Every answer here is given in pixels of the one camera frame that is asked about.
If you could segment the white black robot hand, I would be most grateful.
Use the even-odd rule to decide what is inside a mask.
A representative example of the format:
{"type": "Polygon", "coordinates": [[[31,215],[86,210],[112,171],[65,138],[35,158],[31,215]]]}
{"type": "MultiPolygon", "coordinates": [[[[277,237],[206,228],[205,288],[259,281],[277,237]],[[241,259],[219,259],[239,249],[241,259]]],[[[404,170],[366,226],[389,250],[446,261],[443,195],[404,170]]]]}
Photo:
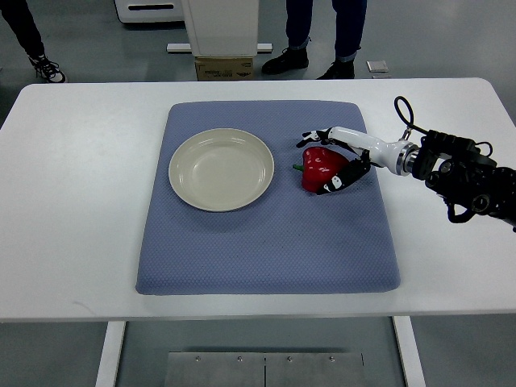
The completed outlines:
{"type": "Polygon", "coordinates": [[[406,176],[411,173],[410,163],[418,155],[418,146],[406,139],[388,143],[345,127],[307,132],[297,146],[302,148],[310,142],[319,142],[319,147],[338,152],[350,161],[314,193],[317,195],[346,189],[367,174],[372,166],[387,168],[398,176],[406,176]]]}

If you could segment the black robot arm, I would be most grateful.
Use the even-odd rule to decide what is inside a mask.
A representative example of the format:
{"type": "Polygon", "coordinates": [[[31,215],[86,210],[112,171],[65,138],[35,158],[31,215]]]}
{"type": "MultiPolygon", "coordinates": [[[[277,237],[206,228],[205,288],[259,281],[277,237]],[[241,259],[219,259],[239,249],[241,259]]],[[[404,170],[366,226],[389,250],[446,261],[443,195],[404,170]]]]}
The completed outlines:
{"type": "Polygon", "coordinates": [[[395,110],[406,125],[423,134],[421,145],[401,157],[401,171],[425,182],[447,206],[451,223],[466,223],[475,215],[498,218],[515,225],[515,170],[500,167],[481,153],[481,142],[414,124],[414,112],[403,96],[394,99],[395,110]]]}

